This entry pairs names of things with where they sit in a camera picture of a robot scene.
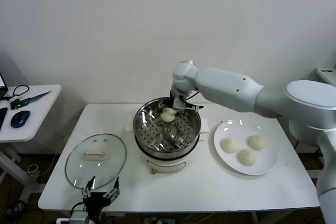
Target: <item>white side table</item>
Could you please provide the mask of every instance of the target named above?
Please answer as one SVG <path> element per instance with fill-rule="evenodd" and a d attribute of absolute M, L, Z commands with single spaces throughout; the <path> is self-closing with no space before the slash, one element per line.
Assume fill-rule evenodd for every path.
<path fill-rule="evenodd" d="M 6 95 L 12 95 L 14 88 L 15 87 L 9 87 Z M 20 197 L 20 200 L 23 201 L 27 201 L 31 193 L 41 193 L 45 184 L 37 183 L 36 177 L 30 177 L 25 171 L 15 164 L 15 162 L 21 162 L 22 159 L 11 148 L 9 143 L 29 141 L 35 136 L 50 108 L 61 92 L 61 86 L 29 86 L 29 91 L 19 97 L 20 100 L 23 100 L 25 98 L 34 97 L 38 94 L 45 93 L 47 91 L 51 91 L 51 93 L 19 110 L 10 110 L 8 101 L 0 101 L 0 108 L 8 107 L 5 120 L 0 129 L 0 168 L 4 170 L 0 175 L 0 183 L 8 173 L 21 184 L 23 184 L 25 188 Z M 29 110 L 30 117 L 26 124 L 21 128 L 12 128 L 10 125 L 10 120 L 12 119 L 13 115 L 20 110 Z"/>

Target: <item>power strip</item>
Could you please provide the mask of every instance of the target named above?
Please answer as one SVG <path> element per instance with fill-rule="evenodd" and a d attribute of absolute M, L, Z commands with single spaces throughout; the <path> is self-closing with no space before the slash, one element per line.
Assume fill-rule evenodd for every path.
<path fill-rule="evenodd" d="M 335 68 L 318 68 L 316 73 L 327 83 L 336 86 L 336 69 Z"/>

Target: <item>glass lid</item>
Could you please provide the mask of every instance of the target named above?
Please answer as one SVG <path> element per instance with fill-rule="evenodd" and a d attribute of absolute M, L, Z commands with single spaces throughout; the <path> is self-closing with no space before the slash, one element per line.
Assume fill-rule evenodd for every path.
<path fill-rule="evenodd" d="M 119 137 L 94 135 L 72 150 L 65 164 L 65 174 L 70 184 L 79 189 L 86 187 L 95 176 L 92 189 L 97 189 L 118 176 L 125 160 L 126 147 Z"/>

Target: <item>steamed bun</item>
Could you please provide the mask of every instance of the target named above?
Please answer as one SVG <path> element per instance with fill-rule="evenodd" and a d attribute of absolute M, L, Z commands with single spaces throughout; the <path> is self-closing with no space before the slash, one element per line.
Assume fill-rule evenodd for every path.
<path fill-rule="evenodd" d="M 253 166 L 257 162 L 257 156 L 254 151 L 245 149 L 238 153 L 239 160 L 247 166 Z"/>
<path fill-rule="evenodd" d="M 235 153 L 238 150 L 238 142 L 233 138 L 228 137 L 223 139 L 221 147 L 227 153 Z"/>
<path fill-rule="evenodd" d="M 266 139 L 265 137 L 260 136 L 260 135 L 251 136 L 248 139 L 248 143 L 253 149 L 258 150 L 258 151 L 261 151 L 262 149 L 266 147 Z"/>
<path fill-rule="evenodd" d="M 170 123 L 175 120 L 175 115 L 177 111 L 171 108 L 164 108 L 162 113 L 160 114 L 160 118 L 163 122 Z"/>

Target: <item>black cable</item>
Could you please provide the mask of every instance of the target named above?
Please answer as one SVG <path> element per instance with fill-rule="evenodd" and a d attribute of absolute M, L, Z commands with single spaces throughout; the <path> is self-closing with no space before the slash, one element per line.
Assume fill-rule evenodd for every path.
<path fill-rule="evenodd" d="M 315 151 L 315 153 L 317 153 L 317 152 L 319 152 L 321 149 L 320 148 L 318 148 L 316 151 Z M 304 160 L 302 160 L 302 162 L 305 162 L 305 161 L 307 161 L 307 160 L 309 160 L 309 159 L 311 159 L 312 157 L 307 157 L 306 159 L 304 159 Z"/>
<path fill-rule="evenodd" d="M 26 87 L 27 90 L 24 91 L 24 92 L 22 92 L 22 93 L 20 93 L 20 94 L 16 94 L 15 91 L 16 91 L 18 88 L 20 88 L 20 87 Z M 25 94 L 25 93 L 27 93 L 28 91 L 29 91 L 29 86 L 27 86 L 27 85 L 19 85 L 19 86 L 17 86 L 17 87 L 13 90 L 12 98 L 13 98 L 13 97 L 18 97 L 18 96 L 20 96 L 20 95 L 22 95 L 22 94 Z"/>
<path fill-rule="evenodd" d="M 11 198 L 11 191 L 12 191 L 12 177 L 9 175 L 9 189 L 8 189 L 8 196 L 7 196 L 7 203 L 6 208 L 9 209 L 9 199 Z M 0 220 L 0 223 L 2 223 L 4 220 L 7 219 L 7 209 L 3 213 L 6 213 L 6 217 L 2 220 Z"/>
<path fill-rule="evenodd" d="M 11 197 L 11 190 L 12 190 L 12 177 L 9 175 L 9 190 L 8 190 L 8 196 L 7 196 L 7 209 L 9 208 L 9 199 Z"/>
<path fill-rule="evenodd" d="M 300 212 L 295 211 L 299 216 L 301 216 L 301 218 L 305 221 L 305 223 L 307 224 L 311 224 Z"/>
<path fill-rule="evenodd" d="M 72 209 L 71 209 L 71 211 L 70 211 L 70 216 L 72 215 L 74 209 L 75 209 L 77 206 L 80 206 L 80 205 L 83 205 L 83 204 L 84 204 L 83 201 L 82 201 L 82 202 L 78 202 L 78 203 L 76 203 L 76 204 L 72 207 Z"/>
<path fill-rule="evenodd" d="M 314 217 L 314 218 L 311 219 L 310 224 L 314 224 L 314 222 L 315 222 L 316 220 L 322 220 L 323 223 L 325 223 L 325 221 L 324 221 L 324 219 L 323 219 L 322 217 Z"/>
<path fill-rule="evenodd" d="M 298 147 L 298 144 L 299 144 L 299 140 L 297 140 L 295 146 L 294 146 L 294 150 L 296 150 L 296 147 Z"/>
<path fill-rule="evenodd" d="M 35 208 L 35 209 L 28 209 L 26 212 L 32 212 L 32 211 L 39 211 L 42 214 L 42 220 L 40 221 L 39 224 L 43 224 L 44 219 L 46 218 L 46 215 L 42 209 Z"/>
<path fill-rule="evenodd" d="M 199 93 L 199 92 L 194 93 L 191 97 L 188 97 L 188 98 L 186 98 L 185 100 L 187 101 L 187 100 L 191 99 L 192 97 L 195 97 L 198 93 Z"/>

